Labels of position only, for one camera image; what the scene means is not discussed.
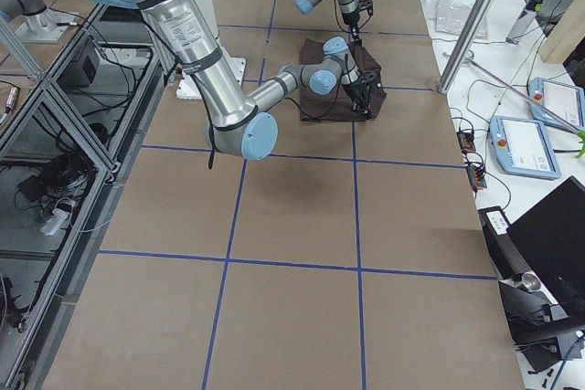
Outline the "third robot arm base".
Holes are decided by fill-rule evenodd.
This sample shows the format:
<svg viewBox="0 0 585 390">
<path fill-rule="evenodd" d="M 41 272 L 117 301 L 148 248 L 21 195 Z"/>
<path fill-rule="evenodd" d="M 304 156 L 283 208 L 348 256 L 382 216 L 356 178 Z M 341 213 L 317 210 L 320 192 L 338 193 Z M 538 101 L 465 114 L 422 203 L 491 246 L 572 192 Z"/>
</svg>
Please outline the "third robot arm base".
<svg viewBox="0 0 585 390">
<path fill-rule="evenodd" d="M 24 43 L 56 44 L 74 22 L 70 12 L 50 9 L 44 0 L 1 0 L 1 19 L 10 23 L 22 16 L 16 36 Z"/>
</svg>

